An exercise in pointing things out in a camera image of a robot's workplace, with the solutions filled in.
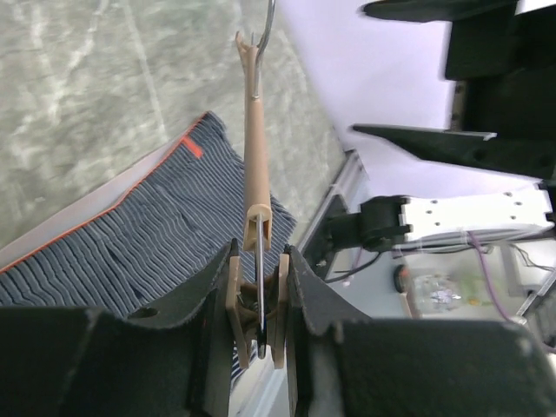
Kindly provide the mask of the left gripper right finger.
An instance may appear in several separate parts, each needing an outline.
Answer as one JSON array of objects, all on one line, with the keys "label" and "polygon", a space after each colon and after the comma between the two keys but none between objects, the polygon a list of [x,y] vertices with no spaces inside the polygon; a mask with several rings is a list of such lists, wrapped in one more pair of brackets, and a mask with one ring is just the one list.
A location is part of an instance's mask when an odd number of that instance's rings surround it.
[{"label": "left gripper right finger", "polygon": [[554,372],[521,325],[371,318],[287,251],[293,416],[554,415]]}]

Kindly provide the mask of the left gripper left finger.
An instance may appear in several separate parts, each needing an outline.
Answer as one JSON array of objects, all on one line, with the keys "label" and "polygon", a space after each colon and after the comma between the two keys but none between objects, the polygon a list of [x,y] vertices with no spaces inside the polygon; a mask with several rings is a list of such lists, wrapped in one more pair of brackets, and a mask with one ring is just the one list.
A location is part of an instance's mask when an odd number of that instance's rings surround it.
[{"label": "left gripper left finger", "polygon": [[225,416],[235,242],[126,319],[103,308],[3,308],[4,416]]}]

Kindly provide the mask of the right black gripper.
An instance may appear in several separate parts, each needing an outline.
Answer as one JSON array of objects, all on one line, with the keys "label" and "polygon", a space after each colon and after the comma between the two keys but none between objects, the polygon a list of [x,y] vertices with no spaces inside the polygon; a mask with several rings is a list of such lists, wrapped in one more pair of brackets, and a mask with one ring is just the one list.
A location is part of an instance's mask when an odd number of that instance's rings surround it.
[{"label": "right black gripper", "polygon": [[555,8],[513,0],[383,0],[367,17],[453,22],[445,77],[463,91],[456,129],[354,124],[424,161],[542,179],[555,171]]}]

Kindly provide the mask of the beige clip hanger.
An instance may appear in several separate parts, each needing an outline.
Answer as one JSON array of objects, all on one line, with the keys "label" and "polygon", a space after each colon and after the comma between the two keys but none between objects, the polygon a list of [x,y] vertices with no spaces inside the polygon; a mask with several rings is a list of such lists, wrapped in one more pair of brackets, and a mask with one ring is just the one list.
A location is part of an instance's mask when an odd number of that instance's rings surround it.
[{"label": "beige clip hanger", "polygon": [[245,81],[243,250],[255,259],[253,283],[244,281],[240,257],[229,259],[226,310],[242,369],[249,366],[252,341],[256,341],[259,358],[271,354],[276,369],[285,363],[289,255],[280,255],[273,274],[264,272],[265,255],[271,248],[273,212],[261,67],[274,14],[275,2],[269,1],[264,31],[257,43],[245,43],[241,34],[235,36]]}]

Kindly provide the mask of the navy striped underwear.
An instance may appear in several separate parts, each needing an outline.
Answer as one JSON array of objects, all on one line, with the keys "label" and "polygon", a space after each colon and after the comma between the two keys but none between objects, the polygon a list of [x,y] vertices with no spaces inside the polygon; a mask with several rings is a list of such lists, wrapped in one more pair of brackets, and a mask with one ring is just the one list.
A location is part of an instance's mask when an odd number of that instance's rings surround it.
[{"label": "navy striped underwear", "polygon": [[224,123],[204,114],[115,206],[4,268],[1,303],[130,314],[242,238],[243,177]]}]

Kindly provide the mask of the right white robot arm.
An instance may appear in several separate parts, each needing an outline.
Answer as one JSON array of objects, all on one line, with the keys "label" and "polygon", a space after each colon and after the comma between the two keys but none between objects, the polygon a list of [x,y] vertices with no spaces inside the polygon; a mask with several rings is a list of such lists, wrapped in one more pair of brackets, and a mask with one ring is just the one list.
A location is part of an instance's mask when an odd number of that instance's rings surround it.
[{"label": "right white robot arm", "polygon": [[376,19],[451,25],[444,76],[453,82],[447,129],[355,124],[427,162],[527,176],[537,187],[404,201],[381,197],[335,220],[341,248],[429,236],[527,239],[555,229],[555,8],[514,1],[374,1]]}]

